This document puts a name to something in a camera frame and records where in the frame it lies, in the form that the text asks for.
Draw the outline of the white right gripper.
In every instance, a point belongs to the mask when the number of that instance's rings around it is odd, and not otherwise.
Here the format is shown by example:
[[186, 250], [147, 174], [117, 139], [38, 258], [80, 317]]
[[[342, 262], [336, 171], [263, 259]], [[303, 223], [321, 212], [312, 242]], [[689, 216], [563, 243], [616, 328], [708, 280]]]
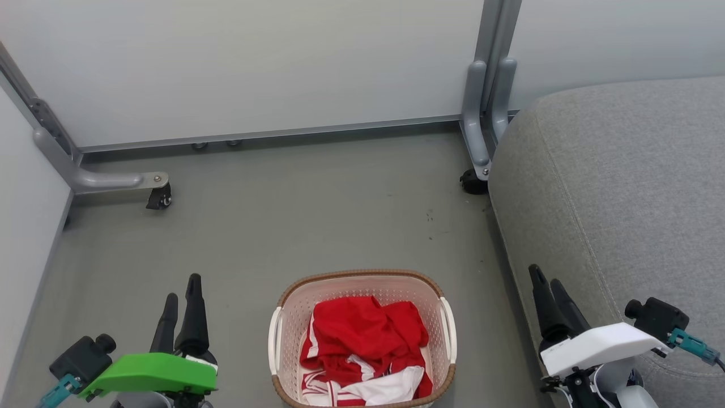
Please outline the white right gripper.
[[536, 264], [528, 273], [547, 372], [541, 392], [559, 393], [570, 407], [656, 407], [642, 385], [628, 381], [636, 356], [670, 348], [627, 323], [591, 329], [559, 279], [549, 282]]

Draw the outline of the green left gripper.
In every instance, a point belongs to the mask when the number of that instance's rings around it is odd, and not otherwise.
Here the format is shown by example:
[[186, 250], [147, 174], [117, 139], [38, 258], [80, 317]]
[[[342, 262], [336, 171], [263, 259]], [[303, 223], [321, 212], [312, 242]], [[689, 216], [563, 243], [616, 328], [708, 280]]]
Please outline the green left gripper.
[[153, 334], [151, 353], [128, 354], [117, 359], [78, 397], [93, 401], [111, 395], [113, 407], [200, 407], [217, 390], [217, 364], [209, 351], [206, 304], [199, 274], [189, 276], [181, 330], [178, 295], [168, 294]]

